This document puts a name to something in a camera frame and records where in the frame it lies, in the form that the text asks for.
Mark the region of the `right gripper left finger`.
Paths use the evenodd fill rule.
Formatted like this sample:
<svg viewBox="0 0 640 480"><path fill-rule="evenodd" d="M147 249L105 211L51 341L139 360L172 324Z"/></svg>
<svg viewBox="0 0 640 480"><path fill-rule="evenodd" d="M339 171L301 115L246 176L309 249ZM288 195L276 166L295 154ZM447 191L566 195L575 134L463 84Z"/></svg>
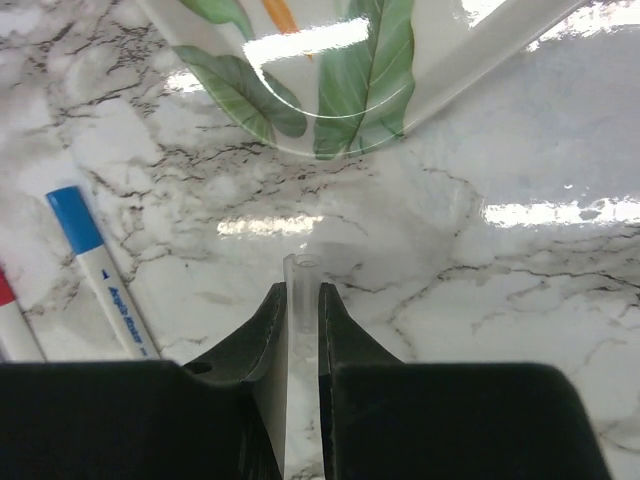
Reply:
<svg viewBox="0 0 640 480"><path fill-rule="evenodd" d="M273 379L286 288L185 365L168 360L5 363L5 479L279 479Z"/></svg>

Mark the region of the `white marker pen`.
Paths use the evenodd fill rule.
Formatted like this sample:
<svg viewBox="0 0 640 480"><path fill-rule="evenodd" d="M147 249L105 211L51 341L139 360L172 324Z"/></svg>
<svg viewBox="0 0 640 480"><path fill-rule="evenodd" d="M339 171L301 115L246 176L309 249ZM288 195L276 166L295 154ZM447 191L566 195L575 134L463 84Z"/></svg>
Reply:
<svg viewBox="0 0 640 480"><path fill-rule="evenodd" d="M80 189L60 188L47 193L46 199L124 350L133 359L158 360L160 354Z"/></svg>

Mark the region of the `white red marker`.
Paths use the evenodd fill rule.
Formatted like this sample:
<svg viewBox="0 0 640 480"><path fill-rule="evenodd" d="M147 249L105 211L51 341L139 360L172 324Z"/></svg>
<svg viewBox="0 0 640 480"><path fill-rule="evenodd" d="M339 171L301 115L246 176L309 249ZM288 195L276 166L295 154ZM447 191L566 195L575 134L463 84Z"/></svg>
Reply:
<svg viewBox="0 0 640 480"><path fill-rule="evenodd" d="M1 273L1 357L13 362L45 362L4 273Z"/></svg>

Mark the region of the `clear gel pen cap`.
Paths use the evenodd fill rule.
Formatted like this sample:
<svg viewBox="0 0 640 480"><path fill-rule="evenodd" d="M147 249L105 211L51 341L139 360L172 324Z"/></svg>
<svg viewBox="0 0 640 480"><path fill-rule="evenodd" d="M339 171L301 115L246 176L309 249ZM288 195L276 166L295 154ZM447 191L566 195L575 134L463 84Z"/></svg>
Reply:
<svg viewBox="0 0 640 480"><path fill-rule="evenodd" d="M317 355L321 258L313 254L290 254L284 258L283 269L289 345L293 354L309 359Z"/></svg>

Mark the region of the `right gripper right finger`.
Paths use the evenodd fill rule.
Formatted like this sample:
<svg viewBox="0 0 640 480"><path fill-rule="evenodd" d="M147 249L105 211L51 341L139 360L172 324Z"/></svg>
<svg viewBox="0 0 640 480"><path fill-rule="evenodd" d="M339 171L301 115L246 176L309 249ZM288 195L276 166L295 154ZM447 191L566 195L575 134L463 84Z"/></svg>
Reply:
<svg viewBox="0 0 640 480"><path fill-rule="evenodd" d="M607 479L575 387L537 363L405 363L325 283L319 402L329 479Z"/></svg>

